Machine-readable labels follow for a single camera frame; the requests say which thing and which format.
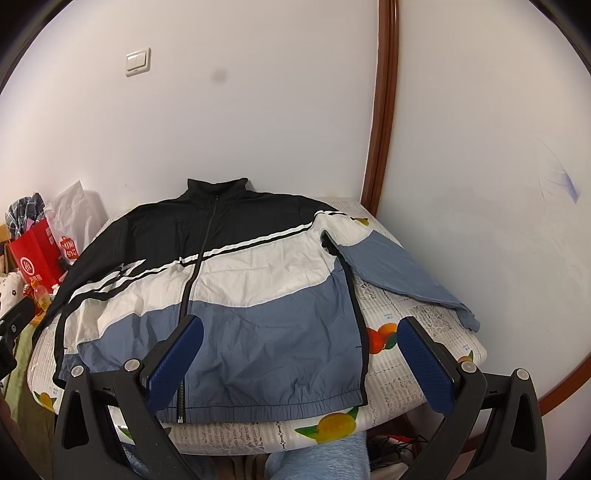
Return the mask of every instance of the white plastic bag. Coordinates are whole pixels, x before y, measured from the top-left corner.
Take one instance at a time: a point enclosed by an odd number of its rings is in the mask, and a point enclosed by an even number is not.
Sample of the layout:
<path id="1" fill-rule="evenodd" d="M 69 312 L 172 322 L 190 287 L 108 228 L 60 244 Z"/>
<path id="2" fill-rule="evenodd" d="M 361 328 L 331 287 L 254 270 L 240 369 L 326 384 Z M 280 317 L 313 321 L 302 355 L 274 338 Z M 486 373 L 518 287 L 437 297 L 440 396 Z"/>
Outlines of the white plastic bag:
<path id="1" fill-rule="evenodd" d="M 61 255 L 70 264 L 88 247 L 102 226 L 80 181 L 45 205 L 45 217 Z"/>

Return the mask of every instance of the blue gripper pad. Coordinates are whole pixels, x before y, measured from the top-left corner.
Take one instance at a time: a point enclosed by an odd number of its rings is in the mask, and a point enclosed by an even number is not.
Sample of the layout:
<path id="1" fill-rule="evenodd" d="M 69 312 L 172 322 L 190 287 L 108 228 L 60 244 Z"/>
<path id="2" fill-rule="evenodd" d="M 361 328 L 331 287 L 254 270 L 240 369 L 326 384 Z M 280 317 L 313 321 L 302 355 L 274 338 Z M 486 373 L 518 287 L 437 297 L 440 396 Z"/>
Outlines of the blue gripper pad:
<path id="1" fill-rule="evenodd" d="M 146 406 L 151 414 L 170 404 L 203 343 L 203 322 L 195 317 L 148 380 Z"/>
<path id="2" fill-rule="evenodd" d="M 398 347 L 413 371 L 430 407 L 447 417 L 455 402 L 453 381 L 420 335 L 402 319 L 397 330 Z"/>

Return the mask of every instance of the green cloth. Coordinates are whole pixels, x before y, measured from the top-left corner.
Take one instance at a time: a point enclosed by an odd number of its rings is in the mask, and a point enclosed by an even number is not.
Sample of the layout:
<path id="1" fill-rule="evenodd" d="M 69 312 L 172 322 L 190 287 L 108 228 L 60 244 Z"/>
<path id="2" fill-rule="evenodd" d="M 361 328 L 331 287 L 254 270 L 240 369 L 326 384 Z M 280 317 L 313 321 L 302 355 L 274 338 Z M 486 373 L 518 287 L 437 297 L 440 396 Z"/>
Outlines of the green cloth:
<path id="1" fill-rule="evenodd" d="M 11 372 L 6 390 L 6 402 L 11 417 L 18 423 L 24 445 L 24 455 L 45 480 L 53 476 L 53 432 L 56 415 L 40 406 L 27 385 L 27 368 L 33 346 L 31 337 L 35 327 L 27 325 L 18 338 L 15 354 L 17 367 Z"/>

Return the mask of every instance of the zipper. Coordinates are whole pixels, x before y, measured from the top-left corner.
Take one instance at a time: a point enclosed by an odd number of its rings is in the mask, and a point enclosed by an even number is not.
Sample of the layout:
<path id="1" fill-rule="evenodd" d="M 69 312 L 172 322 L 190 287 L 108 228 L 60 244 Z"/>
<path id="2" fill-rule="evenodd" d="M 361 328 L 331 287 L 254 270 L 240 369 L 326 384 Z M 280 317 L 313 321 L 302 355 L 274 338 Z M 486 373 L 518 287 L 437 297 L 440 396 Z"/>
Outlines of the zipper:
<path id="1" fill-rule="evenodd" d="M 217 208 L 217 201 L 219 197 L 216 196 L 216 201 L 213 202 L 213 210 L 212 215 L 209 218 L 209 223 L 207 224 L 207 230 L 205 231 L 205 238 L 203 239 L 203 243 L 201 245 L 201 251 L 197 256 L 197 263 L 195 264 L 195 268 L 193 269 L 193 273 L 191 274 L 191 278 L 185 284 L 185 288 L 183 290 L 183 298 L 181 299 L 181 311 L 178 316 L 178 321 L 180 322 L 186 315 L 187 309 L 189 308 L 189 295 L 191 295 L 191 288 L 193 283 L 197 279 L 197 275 L 199 275 L 199 270 L 201 269 L 201 263 L 203 261 L 203 254 L 205 252 L 205 246 L 207 244 L 207 240 L 209 238 L 209 231 L 212 228 L 213 217 L 216 215 L 216 208 Z M 184 389 L 184 378 L 181 384 L 178 386 L 177 390 L 177 423 L 184 423 L 185 421 L 185 389 Z"/>

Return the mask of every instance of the blue sleeve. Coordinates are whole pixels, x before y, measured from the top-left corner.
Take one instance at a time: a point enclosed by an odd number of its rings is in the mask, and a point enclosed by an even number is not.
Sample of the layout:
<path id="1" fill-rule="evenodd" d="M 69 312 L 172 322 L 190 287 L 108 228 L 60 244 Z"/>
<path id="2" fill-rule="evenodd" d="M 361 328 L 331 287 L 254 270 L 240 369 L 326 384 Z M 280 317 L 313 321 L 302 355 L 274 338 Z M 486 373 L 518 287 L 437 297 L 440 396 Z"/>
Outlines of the blue sleeve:
<path id="1" fill-rule="evenodd" d="M 361 279 L 399 295 L 455 309 L 465 328 L 475 332 L 480 329 L 480 323 L 461 301 L 431 278 L 404 248 L 381 233 L 372 231 L 354 245 L 335 245 Z"/>

